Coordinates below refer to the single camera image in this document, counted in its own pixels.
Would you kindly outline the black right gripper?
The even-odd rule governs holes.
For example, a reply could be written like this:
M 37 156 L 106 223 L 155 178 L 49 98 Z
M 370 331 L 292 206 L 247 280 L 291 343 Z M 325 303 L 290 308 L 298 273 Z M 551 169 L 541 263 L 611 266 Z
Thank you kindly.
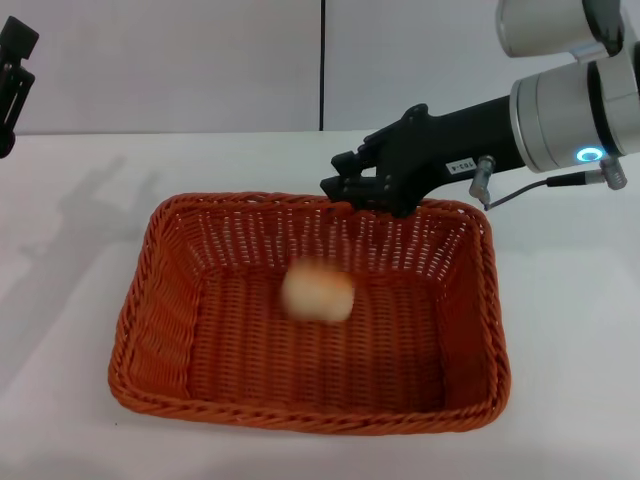
M 320 182 L 331 202 L 349 203 L 356 210 L 410 215 L 433 190 L 470 180 L 457 161 L 489 156 L 496 173 L 523 168 L 516 146 L 507 96 L 441 116 L 425 104 L 409 108 L 391 125 L 363 139 L 355 151 L 335 155 L 331 165 L 339 175 Z M 376 166 L 376 176 L 363 170 Z

